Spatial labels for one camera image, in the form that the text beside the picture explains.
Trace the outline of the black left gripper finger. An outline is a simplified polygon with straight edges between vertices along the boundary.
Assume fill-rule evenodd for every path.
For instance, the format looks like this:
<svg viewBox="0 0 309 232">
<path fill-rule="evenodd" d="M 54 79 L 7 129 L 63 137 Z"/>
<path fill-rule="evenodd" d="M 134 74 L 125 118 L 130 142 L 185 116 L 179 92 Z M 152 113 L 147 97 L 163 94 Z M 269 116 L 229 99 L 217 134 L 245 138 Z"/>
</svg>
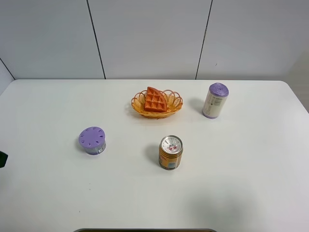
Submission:
<svg viewBox="0 0 309 232">
<path fill-rule="evenodd" d="M 0 152 L 0 168 L 3 168 L 7 162 L 8 155 L 4 152 Z"/>
</svg>

